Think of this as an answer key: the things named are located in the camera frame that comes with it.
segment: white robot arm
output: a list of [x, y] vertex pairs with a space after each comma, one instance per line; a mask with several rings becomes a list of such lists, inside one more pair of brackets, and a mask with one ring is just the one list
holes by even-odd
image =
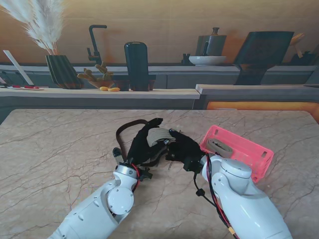
[[48, 239], [106, 239], [130, 213], [137, 172], [119, 165], [115, 179], [105, 183], [63, 220]]
[[[251, 179], [246, 164], [220, 156], [210, 158], [211, 185], [232, 229], [240, 239], [292, 239], [287, 225], [269, 197]], [[207, 162], [202, 176], [207, 180]]]

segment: brown strap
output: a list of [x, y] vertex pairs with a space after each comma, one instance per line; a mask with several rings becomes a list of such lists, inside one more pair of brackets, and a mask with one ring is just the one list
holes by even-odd
[[122, 133], [125, 129], [131, 127], [131, 126], [135, 126], [135, 125], [138, 125], [138, 124], [147, 124], [148, 121], [145, 120], [145, 119], [138, 119], [138, 120], [135, 120], [135, 121], [132, 121], [132, 122], [129, 122], [129, 123], [126, 123], [124, 125], [122, 125], [121, 127], [118, 128], [118, 130], [116, 131], [116, 140], [117, 142], [119, 143], [120, 145], [120, 148], [121, 148], [121, 151], [122, 151], [122, 157], [123, 157], [123, 160], [124, 162], [126, 161], [126, 158], [127, 158], [127, 154], [125, 152], [125, 147], [124, 147], [124, 144], [123, 144], [123, 141], [120, 137], [120, 133]]

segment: wall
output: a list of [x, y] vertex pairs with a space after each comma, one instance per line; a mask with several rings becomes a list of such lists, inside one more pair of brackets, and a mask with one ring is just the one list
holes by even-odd
[[[213, 26], [227, 34], [223, 55], [232, 62], [250, 31], [286, 30], [306, 33], [302, 51], [319, 44], [318, 0], [66, 0], [65, 27], [58, 48], [73, 63], [89, 62], [88, 27], [96, 29], [99, 51], [107, 62], [124, 63], [124, 44], [142, 41], [149, 62], [180, 62], [194, 54], [197, 37]], [[30, 40], [20, 22], [0, 13], [0, 49], [10, 50], [19, 62], [45, 62], [46, 52]], [[285, 59], [294, 54], [290, 47]], [[8, 61], [0, 52], [0, 62]]]

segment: faucet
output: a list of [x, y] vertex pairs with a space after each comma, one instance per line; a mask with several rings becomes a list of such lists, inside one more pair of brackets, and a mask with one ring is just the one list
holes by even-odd
[[101, 60], [101, 55], [98, 51], [98, 47], [96, 46], [96, 42], [95, 42], [95, 38], [94, 38], [94, 34], [93, 34], [93, 29], [94, 28], [107, 28], [107, 25], [91, 25], [89, 27], [89, 31], [90, 31], [90, 35], [91, 35], [91, 39], [92, 39], [92, 44], [93, 44], [93, 48], [94, 48], [94, 55], [91, 55], [91, 50], [88, 47], [88, 53], [89, 53], [89, 60], [90, 61], [95, 61], [96, 64], [101, 65], [102, 64], [102, 60]]

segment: pink basket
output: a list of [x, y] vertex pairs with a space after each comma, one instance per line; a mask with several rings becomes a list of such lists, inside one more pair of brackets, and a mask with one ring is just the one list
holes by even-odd
[[262, 179], [274, 157], [273, 151], [264, 148], [239, 135], [213, 125], [200, 143], [200, 149], [209, 153], [206, 144], [209, 139], [217, 139], [233, 149], [230, 158], [244, 162], [252, 168], [252, 179], [257, 183]]

